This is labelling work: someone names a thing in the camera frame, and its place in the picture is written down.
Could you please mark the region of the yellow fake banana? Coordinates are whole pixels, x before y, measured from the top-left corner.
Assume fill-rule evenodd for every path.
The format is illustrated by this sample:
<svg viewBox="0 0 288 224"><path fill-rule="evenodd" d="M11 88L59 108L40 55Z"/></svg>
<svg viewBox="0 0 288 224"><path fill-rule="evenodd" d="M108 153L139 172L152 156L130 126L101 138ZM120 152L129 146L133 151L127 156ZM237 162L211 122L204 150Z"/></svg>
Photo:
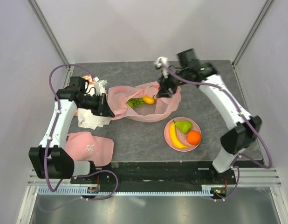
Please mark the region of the yellow fake banana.
<svg viewBox="0 0 288 224"><path fill-rule="evenodd" d="M170 127L169 127L169 135L170 135L170 140L174 147L178 149L186 149L189 148L189 146L183 144L177 137L177 131L176 131L176 125L175 122L171 122Z"/></svg>

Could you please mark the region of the fake orange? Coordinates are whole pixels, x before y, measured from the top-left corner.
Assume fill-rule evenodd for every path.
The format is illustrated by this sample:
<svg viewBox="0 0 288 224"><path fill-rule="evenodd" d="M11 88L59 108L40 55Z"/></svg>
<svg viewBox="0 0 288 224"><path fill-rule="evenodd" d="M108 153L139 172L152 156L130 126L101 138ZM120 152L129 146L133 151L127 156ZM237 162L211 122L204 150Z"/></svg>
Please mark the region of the fake orange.
<svg viewBox="0 0 288 224"><path fill-rule="evenodd" d="M186 141L190 145L198 145L201 141L201 133L195 130L191 130L186 135Z"/></svg>

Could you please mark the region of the pink plastic bag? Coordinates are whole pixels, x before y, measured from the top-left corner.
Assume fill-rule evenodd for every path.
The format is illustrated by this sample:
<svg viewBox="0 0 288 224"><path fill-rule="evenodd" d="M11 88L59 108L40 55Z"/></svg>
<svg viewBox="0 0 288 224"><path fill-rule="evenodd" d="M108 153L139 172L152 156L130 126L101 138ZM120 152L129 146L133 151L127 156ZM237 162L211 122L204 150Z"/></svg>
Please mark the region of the pink plastic bag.
<svg viewBox="0 0 288 224"><path fill-rule="evenodd" d="M176 111L181 101L181 88L171 98L156 98L158 82L150 82L135 87L120 85L108 89L107 103L114 113L113 120L128 118L140 122L158 122ZM126 102L143 96L154 97L152 105L144 103L141 107L130 107Z"/></svg>

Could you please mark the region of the green fake pear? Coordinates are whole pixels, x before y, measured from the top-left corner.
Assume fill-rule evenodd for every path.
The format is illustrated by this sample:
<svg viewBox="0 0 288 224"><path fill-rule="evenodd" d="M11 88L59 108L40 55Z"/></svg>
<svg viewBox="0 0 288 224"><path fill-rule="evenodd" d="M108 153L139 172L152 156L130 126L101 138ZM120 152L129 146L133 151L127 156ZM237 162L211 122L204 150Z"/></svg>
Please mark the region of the green fake pear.
<svg viewBox="0 0 288 224"><path fill-rule="evenodd" d="M175 121L176 128L183 134L187 134L192 129L192 123L188 120Z"/></svg>

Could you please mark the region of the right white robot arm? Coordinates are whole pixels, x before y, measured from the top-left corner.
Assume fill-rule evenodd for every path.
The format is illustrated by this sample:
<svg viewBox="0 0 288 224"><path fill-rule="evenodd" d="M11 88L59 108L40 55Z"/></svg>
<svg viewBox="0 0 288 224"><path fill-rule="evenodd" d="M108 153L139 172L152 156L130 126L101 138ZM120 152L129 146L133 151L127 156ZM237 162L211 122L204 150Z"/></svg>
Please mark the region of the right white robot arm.
<svg viewBox="0 0 288 224"><path fill-rule="evenodd" d="M154 63L162 72L157 98L171 98L179 86L194 84L219 111L228 132L220 138L220 152L208 172L209 180L217 184L224 180L236 156L256 141L262 120L259 116L252 116L238 103L215 67L211 63L202 63L193 49L180 52L177 56L179 67L170 66L163 56Z"/></svg>

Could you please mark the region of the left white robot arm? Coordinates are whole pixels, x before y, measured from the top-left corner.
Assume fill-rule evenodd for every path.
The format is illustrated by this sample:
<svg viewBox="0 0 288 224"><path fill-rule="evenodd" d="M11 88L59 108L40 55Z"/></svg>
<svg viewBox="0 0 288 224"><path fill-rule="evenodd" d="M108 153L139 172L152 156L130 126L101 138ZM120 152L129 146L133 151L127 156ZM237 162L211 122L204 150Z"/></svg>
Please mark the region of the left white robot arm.
<svg viewBox="0 0 288 224"><path fill-rule="evenodd" d="M55 91L55 107L48 129L37 147L28 156L40 179L69 179L81 175L86 183L97 179L97 172L86 161L74 161L65 151L71 120L77 109L89 109L93 115L113 118L108 103L106 80L94 79L94 94L88 95L90 82L82 77L71 77L69 85Z"/></svg>

